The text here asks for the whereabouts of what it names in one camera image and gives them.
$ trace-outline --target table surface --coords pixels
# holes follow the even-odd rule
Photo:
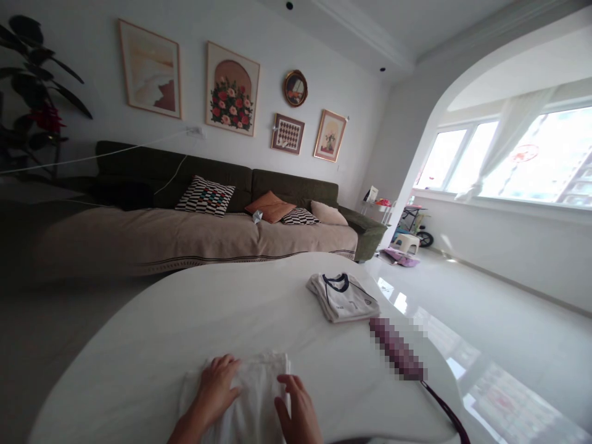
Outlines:
[[[285,352],[309,391],[325,442],[359,436],[444,442],[456,432],[418,382],[389,368],[367,321],[329,324],[305,288],[313,273],[350,273],[379,301],[458,415],[456,380],[427,335],[355,262],[304,253],[205,265],[158,281],[91,339],[53,388],[32,443],[159,443],[177,420],[183,377],[206,358]]]

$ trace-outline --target white curtain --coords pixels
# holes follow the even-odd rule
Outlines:
[[[555,92],[555,87],[528,92],[512,97],[504,103],[498,127],[493,135],[485,159],[479,170],[479,177],[471,187],[460,192],[454,198],[460,202],[468,202],[483,191],[483,182],[514,150],[530,125],[540,115],[543,107]]]

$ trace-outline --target hand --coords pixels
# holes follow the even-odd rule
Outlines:
[[[282,398],[275,399],[277,415],[286,444],[323,444],[315,408],[298,376],[280,375],[277,381],[286,385],[292,405],[292,419]]]
[[[241,394],[240,387],[230,389],[232,378],[240,365],[241,360],[224,355],[214,358],[211,365],[203,370],[197,396],[189,410],[193,417],[199,418],[205,429],[216,422]]]
[[[202,373],[195,400],[181,416],[168,444],[194,444],[205,431],[224,414],[241,394],[240,387],[230,389],[232,378],[241,365],[231,355],[214,358]]]

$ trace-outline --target sofa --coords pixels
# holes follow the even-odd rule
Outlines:
[[[96,154],[130,146],[100,141]],[[146,184],[155,192],[174,176],[154,195],[154,208],[147,210],[94,206],[90,195],[76,199],[90,205],[44,231],[35,254],[38,269],[46,277],[62,277],[65,270],[69,275],[91,270],[154,274],[206,263],[273,260],[309,251],[366,261],[386,231],[384,225],[340,206],[337,184],[193,156],[181,163],[183,157],[140,147],[97,158],[96,177],[63,179],[63,186],[83,193],[121,183]],[[236,187],[223,218],[173,210],[193,175]],[[308,210],[312,200],[338,208],[348,226],[294,226],[264,220],[255,224],[244,208],[270,190]],[[58,257],[50,254],[56,250]]]

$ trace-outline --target gold frame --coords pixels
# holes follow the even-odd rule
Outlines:
[[[317,151],[319,149],[319,140],[321,139],[321,130],[323,129],[323,123],[325,122],[325,116],[331,114],[331,117],[334,117],[336,119],[343,119],[343,129],[341,130],[341,135],[339,137],[339,145],[337,146],[337,155],[335,156],[335,160],[331,160],[328,158],[324,158],[321,156],[317,155]],[[326,160],[328,162],[337,162],[337,159],[339,158],[339,153],[341,152],[341,143],[343,142],[343,135],[345,134],[345,127],[347,126],[347,119],[342,116],[339,115],[337,113],[334,113],[333,111],[329,111],[329,110],[323,110],[323,114],[321,116],[321,124],[319,125],[319,134],[316,137],[316,144],[314,145],[314,151],[313,151],[313,157],[316,158],[320,158],[323,160]]]
[[[210,100],[209,100],[209,96],[210,96],[210,44],[214,45],[214,46],[218,46],[219,48],[224,49],[225,51],[228,51],[232,54],[234,54],[235,56],[240,57],[241,59],[245,59],[248,60],[249,62],[254,63],[255,65],[257,65],[258,70],[257,70],[257,100],[255,101],[255,112],[253,113],[253,134],[248,134],[248,133],[240,133],[238,131],[234,131],[233,129],[230,128],[224,128],[223,126],[218,126],[218,125],[214,125],[213,123],[210,123],[210,119],[209,119],[209,115],[210,115]],[[226,131],[230,131],[231,133],[234,134],[242,134],[243,136],[248,136],[248,137],[255,137],[255,119],[257,117],[257,106],[258,106],[258,102],[259,102],[259,85],[260,85],[260,79],[261,79],[261,64],[259,64],[258,62],[249,59],[248,57],[245,57],[244,55],[240,55],[237,52],[231,51],[228,48],[225,48],[224,46],[220,46],[217,43],[214,43],[211,40],[208,40],[206,42],[207,45],[207,55],[206,55],[206,59],[205,59],[205,124],[206,125],[210,125],[213,126],[214,128],[218,128],[219,130],[226,130]]]
[[[288,85],[288,79],[296,74],[298,74],[298,75],[300,75],[300,77],[302,77],[302,81],[304,83],[304,97],[302,98],[302,101],[299,104],[293,104],[290,100],[288,100],[288,94],[286,92],[286,86]],[[290,71],[287,74],[286,78],[284,79],[284,86],[282,88],[282,92],[284,93],[284,98],[286,99],[286,102],[288,102],[288,105],[290,105],[292,108],[297,108],[297,107],[301,106],[306,101],[306,98],[308,97],[308,83],[306,82],[306,78],[304,77],[304,74],[298,70]]]
[[[177,118],[177,119],[183,120],[183,101],[181,99],[181,97],[182,97],[182,94],[181,94],[181,47],[179,46],[179,44],[176,41],[168,39],[166,37],[163,37],[162,35],[156,34],[156,33],[149,31],[143,27],[139,27],[137,25],[134,25],[133,23],[129,23],[127,20],[123,20],[122,18],[118,18],[117,20],[118,20],[118,24],[119,24],[119,46],[121,48],[121,58],[123,59],[123,76],[125,77],[125,92],[127,93],[127,96],[128,96],[128,106],[131,106],[132,108],[148,111],[148,112],[153,112],[155,114],[161,114],[161,115],[165,115],[167,117],[172,117],[172,118]],[[165,114],[160,111],[142,108],[142,107],[139,107],[136,105],[132,105],[130,103],[130,86],[128,85],[128,69],[127,69],[127,66],[125,63],[125,51],[123,50],[123,31],[121,29],[122,23],[125,23],[128,26],[131,26],[131,27],[137,28],[139,30],[142,30],[144,32],[147,32],[148,34],[155,35],[158,38],[161,38],[163,40],[167,40],[170,43],[174,43],[176,45],[176,47],[177,47],[177,82],[179,83],[179,116],[178,117],[171,116],[170,114]]]
[[[283,118],[283,119],[285,119],[287,121],[291,121],[292,123],[295,123],[295,124],[296,123],[301,123],[302,124],[302,127],[300,128],[300,143],[298,144],[298,152],[292,152],[291,150],[287,150],[285,148],[275,148],[273,146],[273,141],[276,138],[276,134],[278,133],[277,131],[272,131],[271,132],[271,147],[270,148],[271,149],[274,149],[274,150],[281,151],[281,152],[285,152],[285,153],[288,153],[288,154],[292,154],[292,155],[300,155],[300,148],[302,148],[302,140],[304,138],[304,126],[305,126],[305,123],[303,121],[293,119],[292,117],[288,117],[287,115],[276,113],[276,116],[273,119],[273,126],[277,126],[278,125],[278,118]]]

